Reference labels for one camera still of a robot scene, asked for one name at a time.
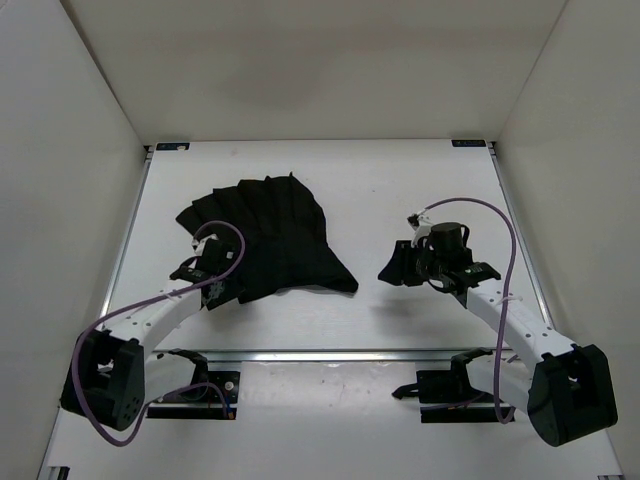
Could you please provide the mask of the black pleated skirt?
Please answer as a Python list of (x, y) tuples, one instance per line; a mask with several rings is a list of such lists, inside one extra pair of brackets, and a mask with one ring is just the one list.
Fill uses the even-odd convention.
[(236, 246), (234, 231), (246, 242), (245, 255), (229, 279), (231, 291), (222, 297), (240, 304), (280, 290), (321, 287), (353, 294), (359, 284), (328, 245), (326, 218), (311, 191), (297, 178), (243, 179), (237, 185), (215, 188), (194, 200), (176, 217), (198, 238), (215, 234)]

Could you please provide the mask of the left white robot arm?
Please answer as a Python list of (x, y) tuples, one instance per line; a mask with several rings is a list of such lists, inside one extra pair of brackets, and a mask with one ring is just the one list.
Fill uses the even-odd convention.
[(60, 406), (89, 420), (101, 435), (139, 428), (154, 402), (196, 402), (221, 391), (202, 354), (157, 349), (185, 320), (227, 298), (245, 253), (243, 242), (214, 235), (193, 244), (193, 256), (157, 296), (105, 315), (78, 337)]

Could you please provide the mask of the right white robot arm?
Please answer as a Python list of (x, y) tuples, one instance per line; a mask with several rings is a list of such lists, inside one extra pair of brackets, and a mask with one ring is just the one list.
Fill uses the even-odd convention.
[(500, 273), (476, 262), (469, 229), (457, 222), (433, 224), (413, 215), (411, 240), (396, 242), (379, 279), (394, 286), (429, 284), (502, 333), (516, 363), (497, 366), (500, 354), (475, 348), (453, 356), (446, 371), (420, 373), (393, 397), (463, 405), (482, 394), (525, 413), (539, 437), (558, 447), (615, 425), (618, 412), (609, 364), (595, 345), (580, 346), (545, 324), (511, 293)]

